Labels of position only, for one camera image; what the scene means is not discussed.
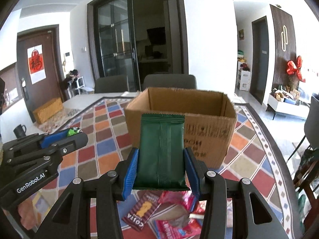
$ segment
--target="red chinese character poster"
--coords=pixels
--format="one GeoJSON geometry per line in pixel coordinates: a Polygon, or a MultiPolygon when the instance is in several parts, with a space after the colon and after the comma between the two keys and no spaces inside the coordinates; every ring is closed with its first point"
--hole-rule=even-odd
{"type": "Polygon", "coordinates": [[[27,52],[31,83],[35,84],[47,77],[44,70],[42,45],[30,47],[27,52]]]}

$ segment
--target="silver bolt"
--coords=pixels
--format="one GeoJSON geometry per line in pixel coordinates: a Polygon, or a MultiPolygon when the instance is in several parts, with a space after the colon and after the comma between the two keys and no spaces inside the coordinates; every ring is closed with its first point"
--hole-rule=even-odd
{"type": "Polygon", "coordinates": [[[74,184],[79,184],[79,183],[81,183],[81,178],[74,178],[72,182],[74,184]]]}
{"type": "Polygon", "coordinates": [[[242,183],[244,183],[246,185],[250,184],[250,179],[248,179],[248,178],[243,178],[241,181],[242,181],[242,183]]]}
{"type": "Polygon", "coordinates": [[[107,172],[107,175],[108,175],[109,177],[114,177],[114,176],[117,175],[117,173],[116,173],[116,171],[108,171],[108,172],[107,172]]]}
{"type": "Polygon", "coordinates": [[[216,172],[214,172],[214,171],[208,171],[208,172],[207,172],[207,175],[208,175],[209,177],[215,177],[215,176],[216,176],[216,172]]]}

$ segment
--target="glass panel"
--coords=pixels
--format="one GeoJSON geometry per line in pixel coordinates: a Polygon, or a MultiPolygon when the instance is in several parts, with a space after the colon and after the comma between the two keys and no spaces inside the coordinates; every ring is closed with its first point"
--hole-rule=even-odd
{"type": "Polygon", "coordinates": [[[127,0],[114,0],[98,9],[99,38],[105,76],[127,75],[136,90],[127,0]]]}

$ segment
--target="green packet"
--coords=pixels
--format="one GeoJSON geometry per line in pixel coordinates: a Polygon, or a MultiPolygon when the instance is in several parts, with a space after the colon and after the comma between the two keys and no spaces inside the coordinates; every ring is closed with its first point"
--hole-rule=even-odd
{"type": "Polygon", "coordinates": [[[137,190],[189,190],[185,183],[183,115],[143,114],[137,190]]]}

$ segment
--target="white console table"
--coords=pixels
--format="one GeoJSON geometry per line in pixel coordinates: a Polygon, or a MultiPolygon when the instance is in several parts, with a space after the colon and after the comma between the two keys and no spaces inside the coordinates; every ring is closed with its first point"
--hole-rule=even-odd
{"type": "Polygon", "coordinates": [[[284,116],[294,116],[300,119],[305,120],[309,114],[309,107],[306,105],[293,105],[285,102],[279,102],[275,99],[274,96],[269,95],[268,98],[268,106],[270,106],[274,112],[274,120],[275,116],[284,115],[284,116]]]}

